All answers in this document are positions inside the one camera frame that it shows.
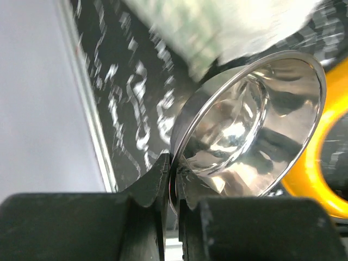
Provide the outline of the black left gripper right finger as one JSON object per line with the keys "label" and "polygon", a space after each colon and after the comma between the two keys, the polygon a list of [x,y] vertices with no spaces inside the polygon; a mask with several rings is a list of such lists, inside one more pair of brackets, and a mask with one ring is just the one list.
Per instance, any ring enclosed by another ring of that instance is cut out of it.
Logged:
{"label": "black left gripper right finger", "polygon": [[176,175],[184,260],[346,260],[333,220],[315,201],[221,197],[187,167]]}

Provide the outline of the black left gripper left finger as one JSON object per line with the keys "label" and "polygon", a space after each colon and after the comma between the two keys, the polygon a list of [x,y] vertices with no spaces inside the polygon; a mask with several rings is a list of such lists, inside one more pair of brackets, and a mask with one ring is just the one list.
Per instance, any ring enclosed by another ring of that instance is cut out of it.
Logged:
{"label": "black left gripper left finger", "polygon": [[163,260],[168,154],[118,193],[15,194],[1,204],[1,260]]}

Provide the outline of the green striped pet tent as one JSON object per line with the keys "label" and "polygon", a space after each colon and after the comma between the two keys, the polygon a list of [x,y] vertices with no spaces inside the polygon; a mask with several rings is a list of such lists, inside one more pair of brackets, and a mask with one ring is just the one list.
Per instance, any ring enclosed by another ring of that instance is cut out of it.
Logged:
{"label": "green striped pet tent", "polygon": [[266,51],[305,26],[321,1],[126,1],[201,80],[214,61]]}

